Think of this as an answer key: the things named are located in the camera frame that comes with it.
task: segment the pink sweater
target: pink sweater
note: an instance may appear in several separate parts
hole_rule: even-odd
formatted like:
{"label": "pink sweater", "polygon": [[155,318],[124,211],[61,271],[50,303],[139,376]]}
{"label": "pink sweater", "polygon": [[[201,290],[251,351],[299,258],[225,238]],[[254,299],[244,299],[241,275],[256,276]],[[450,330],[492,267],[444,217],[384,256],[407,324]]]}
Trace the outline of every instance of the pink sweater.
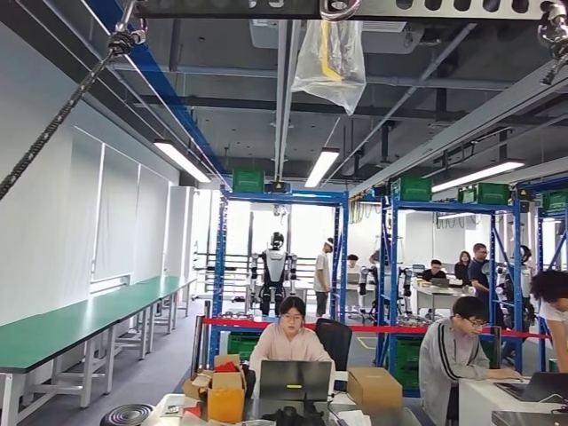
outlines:
{"label": "pink sweater", "polygon": [[290,342],[279,324],[271,324],[265,329],[250,355],[250,369],[260,376],[260,364],[263,359],[276,361],[330,361],[332,370],[335,364],[318,336],[304,328]]}

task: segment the table leg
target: table leg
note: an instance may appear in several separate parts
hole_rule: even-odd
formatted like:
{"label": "table leg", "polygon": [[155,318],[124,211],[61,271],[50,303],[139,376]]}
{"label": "table leg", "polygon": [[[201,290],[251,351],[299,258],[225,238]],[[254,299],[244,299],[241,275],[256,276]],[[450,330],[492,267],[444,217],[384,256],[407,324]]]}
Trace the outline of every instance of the table leg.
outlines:
{"label": "table leg", "polygon": [[167,334],[173,327],[173,295],[170,296],[170,310],[167,313]]}
{"label": "table leg", "polygon": [[188,284],[186,287],[186,318],[189,316],[189,299],[191,296],[189,295],[189,285]]}
{"label": "table leg", "polygon": [[4,397],[0,426],[16,426],[17,424],[18,403],[23,390],[24,375],[4,375]]}
{"label": "table leg", "polygon": [[81,390],[81,408],[87,408],[91,403],[91,392],[93,386],[93,371],[94,369],[94,339],[87,341],[85,362],[83,366],[83,384]]}
{"label": "table leg", "polygon": [[150,324],[148,329],[148,353],[152,351],[154,346],[154,322],[156,320],[156,305],[150,306]]}
{"label": "table leg", "polygon": [[146,343],[148,341],[148,308],[142,312],[142,333],[140,334],[140,358],[146,357]]}
{"label": "table leg", "polygon": [[106,361],[105,362],[105,395],[112,390],[112,372],[115,369],[115,345],[117,340],[117,327],[112,326],[108,331],[106,340]]}

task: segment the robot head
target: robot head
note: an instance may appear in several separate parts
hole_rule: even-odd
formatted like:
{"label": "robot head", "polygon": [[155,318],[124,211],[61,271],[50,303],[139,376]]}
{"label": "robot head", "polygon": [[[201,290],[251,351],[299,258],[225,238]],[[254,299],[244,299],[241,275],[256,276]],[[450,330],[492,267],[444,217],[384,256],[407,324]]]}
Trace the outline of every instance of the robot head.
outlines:
{"label": "robot head", "polygon": [[270,245],[272,250],[280,250],[284,244],[284,236],[281,233],[273,233],[270,239]]}

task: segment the green tabletop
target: green tabletop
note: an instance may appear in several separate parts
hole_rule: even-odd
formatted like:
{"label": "green tabletop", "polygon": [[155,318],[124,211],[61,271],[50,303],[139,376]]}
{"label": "green tabletop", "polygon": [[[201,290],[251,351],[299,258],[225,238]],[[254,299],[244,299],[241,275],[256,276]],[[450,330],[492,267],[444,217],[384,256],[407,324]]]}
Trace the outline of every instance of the green tabletop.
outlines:
{"label": "green tabletop", "polygon": [[0,327],[0,373],[27,373],[185,287],[159,277]]}

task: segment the red barrier rope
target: red barrier rope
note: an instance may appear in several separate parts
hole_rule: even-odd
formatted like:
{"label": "red barrier rope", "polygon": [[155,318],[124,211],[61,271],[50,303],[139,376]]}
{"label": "red barrier rope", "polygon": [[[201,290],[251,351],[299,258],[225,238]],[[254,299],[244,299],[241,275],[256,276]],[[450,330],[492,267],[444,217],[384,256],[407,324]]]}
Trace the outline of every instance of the red barrier rope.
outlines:
{"label": "red barrier rope", "polygon": [[[204,324],[210,326],[223,326],[223,327],[245,327],[245,328],[258,328],[259,330],[263,330],[271,324],[272,322],[266,321],[251,321],[250,319],[226,319],[226,318],[204,318]],[[315,324],[306,324],[306,328],[315,329]],[[428,327],[405,327],[405,326],[357,326],[349,325],[354,333],[373,333],[373,334],[403,334],[403,335],[423,335],[426,333]],[[489,328],[484,328],[483,334],[490,334]],[[548,339],[548,335],[539,335],[536,333],[524,333],[520,331],[513,330],[502,330],[501,335],[503,337],[533,337],[535,339]]]}

